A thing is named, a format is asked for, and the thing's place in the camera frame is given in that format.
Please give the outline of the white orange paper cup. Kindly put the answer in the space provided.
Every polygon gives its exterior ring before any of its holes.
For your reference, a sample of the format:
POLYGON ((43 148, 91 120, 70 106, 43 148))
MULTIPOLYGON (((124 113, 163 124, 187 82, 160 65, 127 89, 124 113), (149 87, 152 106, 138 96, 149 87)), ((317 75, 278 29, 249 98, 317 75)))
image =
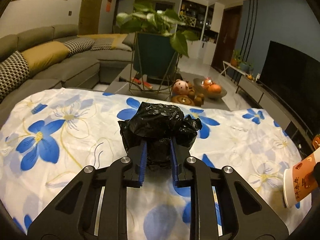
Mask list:
POLYGON ((319 148, 311 155, 284 171, 284 201, 292 207, 308 196, 319 183, 314 175, 314 168, 319 164, 319 148))

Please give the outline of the black plastic bag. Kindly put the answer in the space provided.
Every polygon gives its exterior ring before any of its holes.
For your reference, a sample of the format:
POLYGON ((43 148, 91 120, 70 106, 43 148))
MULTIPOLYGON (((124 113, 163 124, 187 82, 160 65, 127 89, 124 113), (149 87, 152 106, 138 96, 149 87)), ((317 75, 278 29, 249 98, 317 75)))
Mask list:
POLYGON ((147 142, 146 166, 152 171, 171 167, 170 141, 191 149, 202 129, 199 118, 184 115, 174 105, 143 102, 131 117, 118 121, 125 151, 147 142))

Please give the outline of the white blue-flowered tablecloth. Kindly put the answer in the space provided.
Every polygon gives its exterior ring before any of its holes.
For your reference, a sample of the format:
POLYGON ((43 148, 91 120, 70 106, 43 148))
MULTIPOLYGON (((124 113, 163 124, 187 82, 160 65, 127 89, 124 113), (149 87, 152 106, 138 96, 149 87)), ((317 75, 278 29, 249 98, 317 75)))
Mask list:
MULTIPOLYGON (((118 122, 132 118, 141 103, 141 98, 65 88, 18 102, 1 128, 1 201, 14 229, 25 235, 85 166, 107 167, 123 157, 118 122)), ((210 167, 234 168, 288 230, 295 230, 311 208, 311 197, 291 208, 284 205, 284 171, 301 157, 267 111, 181 110, 202 124, 191 155, 210 167)), ((174 187, 170 171, 148 171, 143 186, 128 189, 127 197, 129 239, 188 239, 190 190, 174 187)))

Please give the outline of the grey tv cabinet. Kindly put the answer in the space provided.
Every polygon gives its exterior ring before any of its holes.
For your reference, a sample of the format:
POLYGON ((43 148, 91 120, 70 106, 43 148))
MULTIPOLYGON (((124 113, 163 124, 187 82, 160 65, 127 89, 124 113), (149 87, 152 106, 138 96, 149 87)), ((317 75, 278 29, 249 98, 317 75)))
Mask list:
POLYGON ((243 90, 257 105, 268 112, 303 154, 309 155, 314 151, 306 130, 271 93, 245 76, 240 77, 236 92, 239 89, 243 90))

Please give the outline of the fruit bowl with oranges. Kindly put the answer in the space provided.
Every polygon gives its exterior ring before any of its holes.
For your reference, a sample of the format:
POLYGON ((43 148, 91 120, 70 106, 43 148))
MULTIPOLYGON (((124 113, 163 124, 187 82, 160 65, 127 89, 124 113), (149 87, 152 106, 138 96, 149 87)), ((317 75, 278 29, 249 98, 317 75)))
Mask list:
POLYGON ((221 99, 227 95, 227 91, 215 83, 210 77, 193 79, 194 89, 209 99, 221 99))

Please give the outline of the pink piggy figurine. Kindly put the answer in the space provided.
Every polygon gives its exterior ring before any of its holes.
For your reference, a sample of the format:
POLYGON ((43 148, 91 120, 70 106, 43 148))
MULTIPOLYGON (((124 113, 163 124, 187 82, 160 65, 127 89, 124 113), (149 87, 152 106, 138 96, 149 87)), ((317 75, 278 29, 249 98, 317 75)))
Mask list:
POLYGON ((189 93, 188 83, 177 79, 172 87, 172 93, 175 95, 187 95, 189 93))

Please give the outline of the glass coffee table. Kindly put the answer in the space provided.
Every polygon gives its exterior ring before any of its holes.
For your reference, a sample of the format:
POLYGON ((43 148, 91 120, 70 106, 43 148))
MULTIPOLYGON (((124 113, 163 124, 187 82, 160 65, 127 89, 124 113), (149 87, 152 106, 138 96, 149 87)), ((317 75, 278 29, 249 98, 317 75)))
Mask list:
MULTIPOLYGON (((112 81, 112 83, 109 85, 108 89, 105 91, 107 93, 111 94, 123 94, 123 95, 129 95, 129 96, 137 96, 142 98, 148 98, 148 99, 157 99, 162 101, 170 101, 171 96, 169 96, 169 87, 168 82, 165 80, 162 83, 162 86, 160 88, 159 93, 157 93, 158 88, 160 85, 158 84, 151 84, 152 90, 145 87, 145 90, 143 90, 143 85, 139 85, 140 89, 137 87, 137 84, 131 84, 125 81, 119 81, 120 78, 123 78, 127 81, 131 81, 131 77, 133 77, 136 74, 135 70, 131 71, 131 64, 128 64, 121 72, 120 74, 112 81)), ((202 81, 204 79, 204 76, 181 72, 182 79, 185 81, 189 81, 192 83, 192 85, 195 87, 196 92, 200 92, 202 94, 205 94, 205 92, 201 92, 201 86, 200 86, 200 80, 202 81)), ((205 96, 204 98, 204 105, 203 108, 215 108, 215 109, 221 109, 221 110, 227 110, 229 111, 229 108, 224 103, 222 98, 216 98, 211 99, 205 96)))

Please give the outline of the grey sectional sofa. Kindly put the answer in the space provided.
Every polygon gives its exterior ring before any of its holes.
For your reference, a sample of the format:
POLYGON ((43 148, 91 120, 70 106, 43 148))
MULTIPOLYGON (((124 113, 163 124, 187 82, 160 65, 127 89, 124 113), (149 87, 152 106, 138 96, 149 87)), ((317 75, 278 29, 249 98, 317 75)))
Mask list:
POLYGON ((131 62, 133 34, 79 35, 75 24, 58 24, 30 29, 1 38, 1 62, 15 51, 57 41, 68 49, 68 56, 61 62, 29 76, 1 102, 1 124, 5 124, 10 112, 22 100, 22 108, 32 112, 43 106, 30 95, 54 88, 92 89, 97 84, 109 85, 131 62))

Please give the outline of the black television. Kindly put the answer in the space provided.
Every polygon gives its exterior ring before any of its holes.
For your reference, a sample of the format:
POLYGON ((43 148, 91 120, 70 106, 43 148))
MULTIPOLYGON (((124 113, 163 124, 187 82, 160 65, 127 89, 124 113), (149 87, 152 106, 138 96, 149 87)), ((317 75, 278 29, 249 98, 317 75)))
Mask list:
POLYGON ((260 82, 289 108, 311 138, 319 134, 319 61, 270 41, 260 82))

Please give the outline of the houndstooth cushion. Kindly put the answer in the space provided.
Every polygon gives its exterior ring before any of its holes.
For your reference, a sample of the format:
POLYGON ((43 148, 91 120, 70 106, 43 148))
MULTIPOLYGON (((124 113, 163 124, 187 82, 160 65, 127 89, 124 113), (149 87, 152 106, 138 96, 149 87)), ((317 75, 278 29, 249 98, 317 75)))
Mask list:
POLYGON ((15 51, 6 60, 1 62, 1 102, 12 91, 29 79, 29 73, 29 65, 19 51, 15 51))

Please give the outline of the mustard yellow cushion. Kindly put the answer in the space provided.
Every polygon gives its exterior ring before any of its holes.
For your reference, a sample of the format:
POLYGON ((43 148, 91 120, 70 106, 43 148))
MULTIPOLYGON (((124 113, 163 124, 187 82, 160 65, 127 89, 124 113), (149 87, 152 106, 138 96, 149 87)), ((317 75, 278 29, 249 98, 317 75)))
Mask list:
POLYGON ((29 66, 30 77, 48 67, 63 61, 69 54, 69 49, 61 42, 44 43, 22 52, 29 66))

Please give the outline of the green potted plant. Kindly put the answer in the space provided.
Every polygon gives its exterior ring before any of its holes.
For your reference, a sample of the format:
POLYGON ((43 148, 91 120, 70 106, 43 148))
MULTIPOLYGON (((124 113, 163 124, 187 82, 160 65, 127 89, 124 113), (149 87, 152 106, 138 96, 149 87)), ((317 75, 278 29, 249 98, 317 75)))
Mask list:
POLYGON ((176 25, 185 26, 172 9, 154 10, 148 3, 135 3, 134 12, 120 12, 116 16, 118 27, 133 34, 132 67, 142 76, 167 77, 176 70, 178 57, 188 57, 188 41, 197 41, 191 30, 175 30, 176 25))

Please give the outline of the wooden door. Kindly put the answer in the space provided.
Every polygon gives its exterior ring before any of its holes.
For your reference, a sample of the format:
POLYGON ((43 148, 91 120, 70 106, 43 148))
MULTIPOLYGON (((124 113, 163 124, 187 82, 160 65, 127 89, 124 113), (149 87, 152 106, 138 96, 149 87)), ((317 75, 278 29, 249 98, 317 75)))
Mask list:
POLYGON ((102 0, 82 0, 79 12, 79 35, 97 34, 102 0))

